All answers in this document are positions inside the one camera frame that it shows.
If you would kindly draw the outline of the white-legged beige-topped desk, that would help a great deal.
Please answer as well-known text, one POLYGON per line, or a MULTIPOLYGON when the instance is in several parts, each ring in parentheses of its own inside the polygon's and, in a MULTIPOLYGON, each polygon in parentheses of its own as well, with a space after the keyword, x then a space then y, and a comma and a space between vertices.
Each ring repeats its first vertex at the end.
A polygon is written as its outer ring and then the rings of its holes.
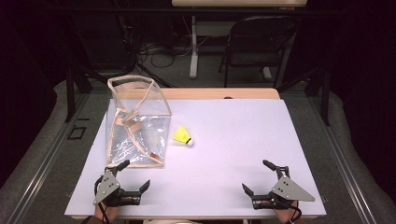
MULTIPOLYGON (((203 9, 225 8, 293 8, 305 7, 307 0, 172 0, 173 7, 192 7, 203 9)), ((191 68, 190 78, 198 75, 198 36, 219 37, 226 36, 232 27, 231 21, 200 21, 195 16, 191 17, 191 68)))

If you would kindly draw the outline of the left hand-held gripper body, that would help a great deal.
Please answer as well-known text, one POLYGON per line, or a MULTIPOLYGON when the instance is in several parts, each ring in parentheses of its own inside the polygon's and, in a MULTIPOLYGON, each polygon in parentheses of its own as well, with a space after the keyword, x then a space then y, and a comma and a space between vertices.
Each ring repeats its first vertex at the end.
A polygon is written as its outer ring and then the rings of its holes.
POLYGON ((106 168, 104 174, 95 183, 93 205, 99 203, 105 206, 139 205, 140 201, 139 191, 126 191, 121 188, 117 180, 116 167, 106 168))

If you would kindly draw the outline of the yellow shuttlecock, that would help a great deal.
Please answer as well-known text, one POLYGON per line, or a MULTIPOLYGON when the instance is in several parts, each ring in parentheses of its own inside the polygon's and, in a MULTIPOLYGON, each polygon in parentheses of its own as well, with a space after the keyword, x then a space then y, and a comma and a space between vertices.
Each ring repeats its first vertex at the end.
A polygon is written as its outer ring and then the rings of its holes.
POLYGON ((173 133, 173 139, 187 145, 188 147, 192 147, 194 145, 193 139, 182 125, 180 125, 173 133))

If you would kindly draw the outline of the person's left hand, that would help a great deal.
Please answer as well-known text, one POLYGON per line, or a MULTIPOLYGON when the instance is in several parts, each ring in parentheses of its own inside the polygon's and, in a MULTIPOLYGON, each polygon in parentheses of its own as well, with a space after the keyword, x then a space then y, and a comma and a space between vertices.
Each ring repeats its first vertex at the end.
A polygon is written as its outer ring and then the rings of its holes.
POLYGON ((118 216, 119 211, 119 207, 107 207, 103 203, 99 203, 95 206, 93 219, 98 224, 111 224, 118 216))

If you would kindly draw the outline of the black folding chair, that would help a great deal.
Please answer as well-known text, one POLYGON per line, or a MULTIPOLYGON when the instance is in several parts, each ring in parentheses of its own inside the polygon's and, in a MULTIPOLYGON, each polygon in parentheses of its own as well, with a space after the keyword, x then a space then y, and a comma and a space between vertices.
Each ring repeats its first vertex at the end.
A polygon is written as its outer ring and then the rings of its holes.
POLYGON ((224 87, 228 85, 229 68, 275 67, 273 87, 290 39, 296 34, 297 20, 291 17, 252 16, 233 25, 228 34, 219 71, 225 65, 224 87))

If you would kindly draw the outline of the transparent bag with beige trim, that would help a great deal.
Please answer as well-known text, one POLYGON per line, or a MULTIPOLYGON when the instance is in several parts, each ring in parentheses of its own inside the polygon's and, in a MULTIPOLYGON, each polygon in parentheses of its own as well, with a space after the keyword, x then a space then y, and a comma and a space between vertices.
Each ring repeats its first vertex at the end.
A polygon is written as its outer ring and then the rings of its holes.
POLYGON ((107 164, 128 161, 132 167, 162 167, 171 108, 159 85, 135 75, 107 82, 112 98, 106 112, 107 164))

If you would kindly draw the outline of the person's right hand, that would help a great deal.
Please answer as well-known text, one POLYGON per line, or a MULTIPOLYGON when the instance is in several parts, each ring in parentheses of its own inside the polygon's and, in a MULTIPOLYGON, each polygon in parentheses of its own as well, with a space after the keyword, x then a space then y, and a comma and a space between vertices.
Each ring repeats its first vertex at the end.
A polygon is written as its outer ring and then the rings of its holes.
POLYGON ((281 224, 305 224, 301 218, 297 219, 299 213, 292 208, 274 209, 273 212, 281 224))

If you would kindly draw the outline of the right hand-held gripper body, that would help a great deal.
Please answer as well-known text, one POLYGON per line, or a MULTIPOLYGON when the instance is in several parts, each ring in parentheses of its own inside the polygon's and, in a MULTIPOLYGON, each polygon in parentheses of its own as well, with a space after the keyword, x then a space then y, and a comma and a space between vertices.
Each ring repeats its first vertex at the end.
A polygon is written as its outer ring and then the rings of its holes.
POLYGON ((294 202, 314 202, 316 198, 290 178, 288 166, 268 165, 275 171, 278 181, 265 195, 252 194, 254 209, 295 209, 294 202))

